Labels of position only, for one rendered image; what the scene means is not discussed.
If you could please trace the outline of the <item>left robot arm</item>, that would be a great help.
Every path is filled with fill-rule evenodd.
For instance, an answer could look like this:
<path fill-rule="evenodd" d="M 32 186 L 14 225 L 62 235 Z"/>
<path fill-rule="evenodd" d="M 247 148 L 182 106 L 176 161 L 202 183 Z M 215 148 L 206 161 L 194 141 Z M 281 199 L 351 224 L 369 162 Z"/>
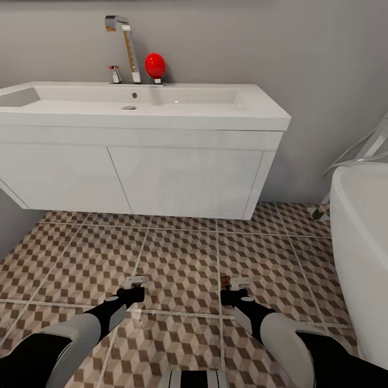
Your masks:
<path fill-rule="evenodd" d="M 145 275 L 126 277 L 124 288 L 83 314 L 34 332 L 0 358 L 0 388 L 64 388 L 86 357 L 144 301 Z"/>

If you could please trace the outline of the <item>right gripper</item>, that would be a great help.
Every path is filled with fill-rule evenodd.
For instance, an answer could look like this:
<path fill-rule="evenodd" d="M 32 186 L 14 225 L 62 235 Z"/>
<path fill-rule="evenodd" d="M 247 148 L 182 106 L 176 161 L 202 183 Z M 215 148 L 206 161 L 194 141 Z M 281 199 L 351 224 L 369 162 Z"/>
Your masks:
<path fill-rule="evenodd" d="M 233 297 L 237 294 L 241 295 L 248 295 L 246 289 L 240 289 L 238 291 L 232 291 L 232 290 L 221 290 L 220 291 L 220 297 L 221 297 L 221 304 L 224 306 L 232 306 L 233 307 Z"/>

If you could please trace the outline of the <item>robot trunk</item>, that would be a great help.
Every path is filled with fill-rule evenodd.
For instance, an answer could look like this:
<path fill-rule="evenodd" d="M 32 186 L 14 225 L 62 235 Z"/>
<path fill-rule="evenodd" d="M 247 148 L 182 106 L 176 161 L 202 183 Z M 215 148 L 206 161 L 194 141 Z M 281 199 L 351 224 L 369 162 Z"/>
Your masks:
<path fill-rule="evenodd" d="M 164 371 L 158 388 L 230 388 L 224 371 Z"/>

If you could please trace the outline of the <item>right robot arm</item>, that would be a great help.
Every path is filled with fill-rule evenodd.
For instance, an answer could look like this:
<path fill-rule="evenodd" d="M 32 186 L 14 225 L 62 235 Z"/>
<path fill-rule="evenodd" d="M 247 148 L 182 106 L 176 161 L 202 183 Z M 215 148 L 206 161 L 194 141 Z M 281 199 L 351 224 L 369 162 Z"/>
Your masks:
<path fill-rule="evenodd" d="M 236 321 L 276 359 L 295 388 L 388 388 L 388 370 L 353 356 L 323 331 L 255 302 L 250 278 L 232 278 L 221 304 L 232 306 Z"/>

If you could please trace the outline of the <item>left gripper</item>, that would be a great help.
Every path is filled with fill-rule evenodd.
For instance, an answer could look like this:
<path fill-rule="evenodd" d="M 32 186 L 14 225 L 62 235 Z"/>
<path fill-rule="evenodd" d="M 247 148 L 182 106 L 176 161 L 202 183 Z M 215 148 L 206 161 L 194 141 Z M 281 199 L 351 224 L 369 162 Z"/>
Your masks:
<path fill-rule="evenodd" d="M 135 302 L 142 303 L 144 301 L 144 287 L 134 287 L 132 289 L 124 289 L 119 288 L 117 290 L 117 294 L 126 293 L 131 298 L 131 305 L 133 305 Z"/>

